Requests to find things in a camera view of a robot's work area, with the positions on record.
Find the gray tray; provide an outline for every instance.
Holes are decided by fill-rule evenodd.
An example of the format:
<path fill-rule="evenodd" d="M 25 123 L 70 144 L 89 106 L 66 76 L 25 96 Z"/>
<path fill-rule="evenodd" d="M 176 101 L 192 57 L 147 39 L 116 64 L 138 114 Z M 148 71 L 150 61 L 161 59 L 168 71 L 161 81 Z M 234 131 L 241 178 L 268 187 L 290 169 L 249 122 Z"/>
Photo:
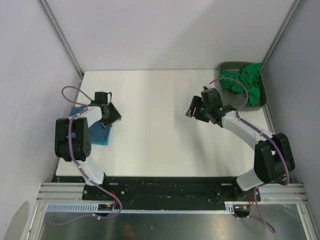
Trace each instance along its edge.
<path fill-rule="evenodd" d="M 230 72 L 240 72 L 240 69 L 252 64 L 252 62 L 244 62 L 244 61 L 225 61 L 219 65 L 219 77 L 221 71 L 230 71 Z M 267 97 L 265 92 L 265 86 L 262 80 L 262 77 L 259 77 L 258 86 L 260 90 L 260 98 L 258 100 L 257 106 L 245 106 L 242 110 L 243 111 L 254 111 L 260 108 L 263 108 L 267 104 Z M 215 85 L 216 88 L 221 90 L 220 81 L 218 81 Z M 221 99 L 224 104 L 230 104 L 235 108 L 240 107 L 241 104 L 246 99 L 246 94 L 242 93 L 235 93 L 229 89 L 219 91 L 221 94 Z"/>

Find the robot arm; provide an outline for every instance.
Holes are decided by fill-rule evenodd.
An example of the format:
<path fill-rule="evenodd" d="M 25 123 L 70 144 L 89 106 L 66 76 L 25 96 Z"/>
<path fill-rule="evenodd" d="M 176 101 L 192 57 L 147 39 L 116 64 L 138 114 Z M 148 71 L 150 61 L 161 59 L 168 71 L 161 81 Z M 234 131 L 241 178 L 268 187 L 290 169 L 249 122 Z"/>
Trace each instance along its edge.
<path fill-rule="evenodd" d="M 68 143 L 68 127 L 70 119 L 59 118 L 55 123 L 55 144 L 54 151 L 57 157 L 63 158 L 66 162 L 71 162 L 70 148 Z M 72 151 L 75 160 L 89 178 L 100 185 L 103 183 L 105 173 L 96 164 L 91 153 L 91 138 L 89 128 L 96 122 L 101 122 L 105 128 L 121 119 L 121 115 L 111 102 L 108 102 L 106 92 L 96 92 L 94 100 L 86 111 L 76 114 L 72 121 Z M 89 186 L 93 184 L 85 177 L 85 183 Z"/>
<path fill-rule="evenodd" d="M 201 97 L 193 97 L 186 116 L 190 118 L 194 117 L 203 122 L 217 124 L 221 128 L 225 128 L 236 134 L 254 150 L 254 167 L 236 179 L 237 187 L 241 191 L 250 190 L 261 184 L 281 181 L 285 170 L 274 147 L 261 133 L 258 133 L 240 121 L 236 116 L 235 110 L 230 105 L 223 106 L 220 94 L 215 88 L 208 89 L 205 87 L 201 92 Z M 287 136 L 283 133 L 273 134 L 251 122 L 249 123 L 275 142 L 281 151 L 289 172 L 295 169 L 295 162 Z"/>

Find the green cloth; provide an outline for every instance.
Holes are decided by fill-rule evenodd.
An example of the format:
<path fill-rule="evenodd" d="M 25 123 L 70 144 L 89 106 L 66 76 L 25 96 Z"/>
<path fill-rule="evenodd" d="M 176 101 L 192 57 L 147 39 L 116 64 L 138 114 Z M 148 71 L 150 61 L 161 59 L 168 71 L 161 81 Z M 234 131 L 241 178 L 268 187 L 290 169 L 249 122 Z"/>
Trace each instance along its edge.
<path fill-rule="evenodd" d="M 261 63 L 253 63 L 247 66 L 244 66 L 240 72 L 231 72 L 231 71 L 221 71 L 220 78 L 232 78 L 241 82 L 247 89 L 249 93 L 249 99 L 246 103 L 247 107 L 255 107 L 258 105 L 258 100 L 260 98 L 260 90 L 258 86 L 259 77 L 261 74 Z M 228 80 L 220 80 L 222 90 L 231 89 L 235 93 L 242 93 L 244 91 L 243 87 L 240 84 Z"/>

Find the gray floor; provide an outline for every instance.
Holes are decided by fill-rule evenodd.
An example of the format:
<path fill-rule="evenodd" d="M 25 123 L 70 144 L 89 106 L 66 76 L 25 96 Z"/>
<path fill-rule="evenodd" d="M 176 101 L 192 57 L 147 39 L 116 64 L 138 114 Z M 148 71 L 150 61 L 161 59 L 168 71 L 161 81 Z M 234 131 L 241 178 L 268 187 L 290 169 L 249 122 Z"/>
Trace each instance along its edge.
<path fill-rule="evenodd" d="M 129 214 L 114 219 L 79 219 L 64 226 L 44 222 L 42 240 L 306 240 L 296 205 L 262 205 L 276 230 L 270 233 L 258 220 L 236 220 L 226 214 Z M 82 213 L 49 212 L 46 217 L 62 223 Z M 252 208 L 252 216 L 257 210 Z"/>

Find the white tabletop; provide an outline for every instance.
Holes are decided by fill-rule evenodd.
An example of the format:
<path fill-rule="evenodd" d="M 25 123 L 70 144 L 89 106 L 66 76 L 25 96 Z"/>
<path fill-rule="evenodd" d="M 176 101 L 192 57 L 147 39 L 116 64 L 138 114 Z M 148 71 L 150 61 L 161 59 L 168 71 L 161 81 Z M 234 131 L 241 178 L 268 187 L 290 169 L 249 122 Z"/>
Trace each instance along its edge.
<path fill-rule="evenodd" d="M 194 95 L 216 70 L 87 71 L 81 90 L 112 92 L 122 120 L 109 145 L 91 154 L 107 176 L 239 176 L 254 164 L 253 150 L 226 129 L 185 116 Z M 78 102 L 88 104 L 81 93 Z M 263 110 L 241 115 L 268 129 Z M 71 162 L 59 161 L 57 176 L 80 176 Z"/>

